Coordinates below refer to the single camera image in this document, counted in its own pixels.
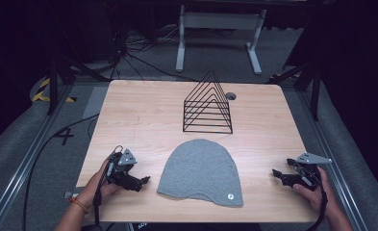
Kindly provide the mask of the black wire triangular rack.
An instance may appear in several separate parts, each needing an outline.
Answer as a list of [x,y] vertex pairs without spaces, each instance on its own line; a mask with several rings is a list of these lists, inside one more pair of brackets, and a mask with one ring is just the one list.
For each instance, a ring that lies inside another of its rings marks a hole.
[[183,131],[232,134],[229,100],[213,71],[209,71],[185,98]]

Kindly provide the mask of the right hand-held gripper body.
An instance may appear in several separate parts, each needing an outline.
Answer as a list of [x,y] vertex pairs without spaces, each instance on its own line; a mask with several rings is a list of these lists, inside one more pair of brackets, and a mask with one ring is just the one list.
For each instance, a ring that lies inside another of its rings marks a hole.
[[332,164],[333,160],[305,152],[296,159],[287,158],[287,164],[293,168],[295,174],[280,173],[280,180],[284,186],[293,187],[299,184],[314,191],[321,183],[318,164]]

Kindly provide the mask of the person's right hand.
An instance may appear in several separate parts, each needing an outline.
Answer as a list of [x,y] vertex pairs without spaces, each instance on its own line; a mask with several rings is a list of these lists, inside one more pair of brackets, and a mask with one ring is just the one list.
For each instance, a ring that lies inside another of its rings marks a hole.
[[[338,216],[340,209],[338,206],[338,202],[335,198],[335,194],[333,193],[333,190],[328,181],[327,173],[321,167],[318,167],[318,171],[320,173],[322,186],[324,188],[324,191],[327,194],[327,205],[326,205],[326,210],[325,210],[325,217],[327,218],[328,221],[330,221],[332,218],[336,218]],[[322,193],[321,193],[320,188],[317,188],[314,192],[299,184],[295,184],[292,188],[295,192],[307,198],[311,206],[317,212],[320,211],[320,205],[321,205],[321,199],[322,199]]]

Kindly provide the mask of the yellow black floor tape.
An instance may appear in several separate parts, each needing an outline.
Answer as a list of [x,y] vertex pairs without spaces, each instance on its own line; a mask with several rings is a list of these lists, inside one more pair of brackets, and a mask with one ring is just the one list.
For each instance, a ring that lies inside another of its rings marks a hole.
[[45,77],[39,84],[36,92],[34,93],[32,97],[32,101],[43,101],[43,102],[49,102],[50,101],[50,79],[48,77]]

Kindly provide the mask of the grey knit beanie hat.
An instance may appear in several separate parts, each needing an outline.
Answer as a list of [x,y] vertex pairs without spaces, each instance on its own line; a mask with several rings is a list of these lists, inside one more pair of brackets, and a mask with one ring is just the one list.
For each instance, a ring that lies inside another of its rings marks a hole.
[[239,173],[231,154],[221,144],[204,139],[185,141],[174,149],[157,193],[225,207],[243,206]]

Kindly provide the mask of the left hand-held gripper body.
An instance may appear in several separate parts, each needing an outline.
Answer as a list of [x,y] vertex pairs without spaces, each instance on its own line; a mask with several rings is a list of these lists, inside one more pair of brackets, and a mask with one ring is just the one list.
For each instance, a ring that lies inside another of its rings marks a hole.
[[143,180],[129,174],[129,171],[137,163],[132,152],[122,145],[117,146],[109,156],[109,166],[106,179],[109,184],[116,184],[127,191],[139,192],[143,186]]

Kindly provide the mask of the person's left hand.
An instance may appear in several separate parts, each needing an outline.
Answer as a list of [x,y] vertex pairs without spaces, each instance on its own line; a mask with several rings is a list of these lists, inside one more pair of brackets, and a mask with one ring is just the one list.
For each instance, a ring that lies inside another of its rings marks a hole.
[[99,170],[92,175],[84,189],[77,195],[77,200],[87,208],[92,205],[97,190],[101,192],[101,201],[106,200],[110,195],[117,193],[120,190],[119,186],[109,184],[106,180],[101,179],[101,176],[106,170],[107,163],[107,160],[102,163]]

